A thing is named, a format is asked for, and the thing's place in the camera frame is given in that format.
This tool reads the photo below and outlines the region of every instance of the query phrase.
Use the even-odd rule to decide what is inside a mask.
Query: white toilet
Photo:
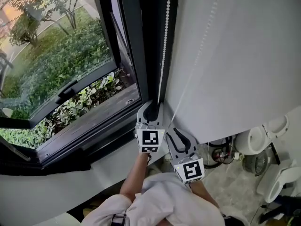
[[[260,181],[256,192],[264,196],[268,203],[273,202],[280,194],[285,183],[291,183],[301,177],[301,167],[297,167],[295,160],[285,160],[271,164]]]
[[[239,133],[235,148],[244,155],[262,152],[275,138],[282,136],[289,127],[288,117],[282,116],[268,123]]]

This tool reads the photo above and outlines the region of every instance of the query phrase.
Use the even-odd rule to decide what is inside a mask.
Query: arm
[[[140,153],[138,155],[134,166],[121,187],[120,194],[129,198],[132,202],[135,199],[135,194],[141,192],[145,178],[147,160],[147,153]]]
[[[192,189],[192,192],[195,195],[205,199],[206,201],[212,203],[214,206],[219,208],[217,202],[211,197],[211,195],[206,190],[206,188],[205,188],[204,184],[202,183],[202,181],[197,181],[197,182],[190,183],[190,187]]]

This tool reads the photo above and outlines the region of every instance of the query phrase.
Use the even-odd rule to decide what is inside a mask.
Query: sleeve
[[[82,226],[109,226],[114,214],[125,212],[132,202],[124,195],[113,195],[82,221]]]

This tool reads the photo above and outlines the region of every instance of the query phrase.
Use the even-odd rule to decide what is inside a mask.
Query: window handle
[[[75,95],[74,90],[72,89],[72,86],[77,83],[77,80],[73,80],[66,84],[60,91],[60,93],[55,98],[55,103],[61,105],[66,100],[69,100],[72,96]]]

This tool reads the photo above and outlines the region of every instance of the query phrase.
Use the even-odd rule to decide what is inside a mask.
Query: window
[[[160,76],[165,8],[166,0],[153,10],[141,0],[4,0],[0,173],[62,172],[58,162],[99,158],[121,146],[118,138],[132,139],[137,111],[157,99],[150,85]],[[147,31],[152,24],[157,32]],[[154,58],[146,63],[145,55]],[[18,156],[6,157],[9,145]]]

